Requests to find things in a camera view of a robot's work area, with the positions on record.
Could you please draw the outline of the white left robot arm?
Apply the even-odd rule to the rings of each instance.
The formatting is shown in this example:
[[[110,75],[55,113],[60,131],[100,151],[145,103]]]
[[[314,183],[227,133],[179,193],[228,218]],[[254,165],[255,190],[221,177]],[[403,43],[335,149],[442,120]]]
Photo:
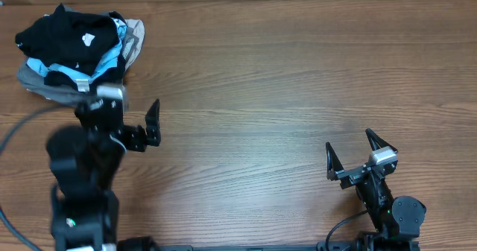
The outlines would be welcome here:
[[[78,126],[62,127],[48,139],[51,235],[56,250],[117,250],[119,199],[113,180],[128,151],[143,152],[161,142],[160,102],[145,114],[145,125],[124,123],[121,99],[81,101]]]

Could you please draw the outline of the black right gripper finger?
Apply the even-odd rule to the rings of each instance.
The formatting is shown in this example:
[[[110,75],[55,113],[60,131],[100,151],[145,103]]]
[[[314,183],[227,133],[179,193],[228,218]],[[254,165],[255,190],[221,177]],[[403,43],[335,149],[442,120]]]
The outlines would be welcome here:
[[[326,143],[326,166],[327,166],[327,179],[339,180],[339,174],[344,172],[344,167],[341,164],[338,156],[336,155],[330,142]]]
[[[371,128],[367,128],[365,130],[365,133],[372,150],[378,150],[384,147],[389,147],[394,153],[398,152],[398,150],[393,145],[389,144],[384,139],[379,137]]]

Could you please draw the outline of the black t-shirt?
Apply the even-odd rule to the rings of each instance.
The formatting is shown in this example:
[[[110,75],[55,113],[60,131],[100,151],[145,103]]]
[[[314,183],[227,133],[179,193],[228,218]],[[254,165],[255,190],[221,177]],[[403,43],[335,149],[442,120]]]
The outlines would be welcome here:
[[[111,17],[70,11],[59,4],[52,14],[19,32],[15,43],[45,66],[58,64],[91,76],[119,36]]]

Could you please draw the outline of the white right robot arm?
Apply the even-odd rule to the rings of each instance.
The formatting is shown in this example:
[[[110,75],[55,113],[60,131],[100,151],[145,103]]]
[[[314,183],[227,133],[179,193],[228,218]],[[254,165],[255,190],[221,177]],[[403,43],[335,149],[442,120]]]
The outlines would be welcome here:
[[[368,161],[345,170],[330,142],[325,144],[327,179],[339,181],[342,189],[354,187],[365,210],[337,223],[327,234],[325,250],[419,250],[420,236],[427,208],[410,196],[394,197],[385,178],[397,169],[398,150],[372,129],[365,130],[371,147]],[[362,215],[368,215],[372,232],[360,232],[345,244],[332,242],[333,233]]]

